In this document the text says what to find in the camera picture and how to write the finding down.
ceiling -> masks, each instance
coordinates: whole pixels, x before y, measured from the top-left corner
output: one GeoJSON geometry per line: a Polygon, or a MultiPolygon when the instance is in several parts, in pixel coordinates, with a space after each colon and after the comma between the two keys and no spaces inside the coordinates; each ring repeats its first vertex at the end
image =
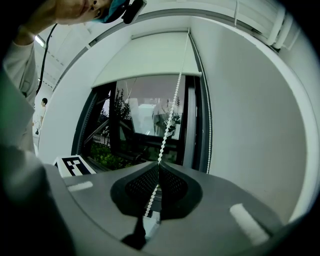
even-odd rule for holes
{"type": "MultiPolygon", "coordinates": [[[[147,6],[141,14],[172,9],[184,9],[191,12],[204,10],[212,13],[212,19],[216,17],[219,21],[230,23],[234,19],[237,2],[237,20],[240,21],[237,26],[240,28],[247,25],[249,31],[254,29],[255,32],[268,37],[279,8],[273,0],[147,0],[147,6]]],[[[43,85],[54,90],[76,56],[84,49],[90,49],[90,45],[93,45],[91,42],[121,21],[119,19],[111,24],[87,22],[76,25],[58,25],[49,41],[43,85]]],[[[44,41],[47,40],[51,28],[39,34],[44,41]]],[[[35,42],[35,60],[39,77],[44,52],[45,49],[35,42]]]]}

black cable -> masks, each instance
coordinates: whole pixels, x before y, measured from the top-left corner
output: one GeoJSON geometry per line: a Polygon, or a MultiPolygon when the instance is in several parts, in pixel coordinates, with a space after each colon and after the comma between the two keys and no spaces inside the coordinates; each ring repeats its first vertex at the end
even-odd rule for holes
{"type": "Polygon", "coordinates": [[[55,30],[55,28],[56,28],[57,25],[58,25],[58,24],[55,24],[55,25],[53,26],[53,28],[51,29],[50,34],[49,34],[49,36],[48,36],[48,38],[46,39],[46,42],[45,42],[45,50],[44,50],[44,56],[43,56],[43,60],[42,60],[40,82],[39,82],[38,89],[36,90],[36,94],[38,94],[38,92],[39,92],[39,90],[40,90],[40,88],[41,88],[42,80],[43,80],[43,77],[44,77],[46,56],[47,56],[47,52],[48,52],[48,48],[49,48],[49,40],[50,40],[50,37],[51,37],[52,32],[55,30]]]}

cap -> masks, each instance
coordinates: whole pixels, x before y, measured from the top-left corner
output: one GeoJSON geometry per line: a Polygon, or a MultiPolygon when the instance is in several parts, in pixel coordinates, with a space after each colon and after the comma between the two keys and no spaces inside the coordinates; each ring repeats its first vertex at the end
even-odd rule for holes
{"type": "Polygon", "coordinates": [[[109,11],[105,11],[103,17],[95,21],[100,23],[110,23],[118,19],[128,8],[130,0],[113,0],[109,11]]]}

ceiling light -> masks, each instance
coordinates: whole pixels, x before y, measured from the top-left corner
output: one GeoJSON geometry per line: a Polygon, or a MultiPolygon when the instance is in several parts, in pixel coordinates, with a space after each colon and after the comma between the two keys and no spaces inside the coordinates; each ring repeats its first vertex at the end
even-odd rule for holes
{"type": "Polygon", "coordinates": [[[39,43],[39,45],[45,47],[45,41],[39,35],[35,36],[35,40],[39,43]]]}

distant person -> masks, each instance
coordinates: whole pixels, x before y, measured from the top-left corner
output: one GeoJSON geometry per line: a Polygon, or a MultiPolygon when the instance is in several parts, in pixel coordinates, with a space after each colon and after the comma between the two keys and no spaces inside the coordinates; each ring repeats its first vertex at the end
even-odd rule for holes
{"type": "MultiPolygon", "coordinates": [[[[163,137],[165,136],[166,128],[169,122],[169,116],[171,111],[172,102],[167,101],[167,106],[164,107],[161,102],[159,102],[153,109],[152,119],[154,125],[154,135],[163,137]]],[[[170,139],[176,132],[177,124],[181,124],[181,118],[178,114],[177,106],[173,108],[173,115],[168,128],[167,138],[170,139]]]]}
{"type": "Polygon", "coordinates": [[[44,120],[44,116],[45,116],[45,113],[46,113],[46,105],[48,103],[48,99],[47,98],[43,98],[42,101],[41,101],[41,109],[39,111],[39,114],[38,114],[38,120],[34,123],[36,125],[36,132],[35,134],[36,135],[39,135],[39,130],[41,129],[41,126],[42,126],[42,122],[44,120]]]}

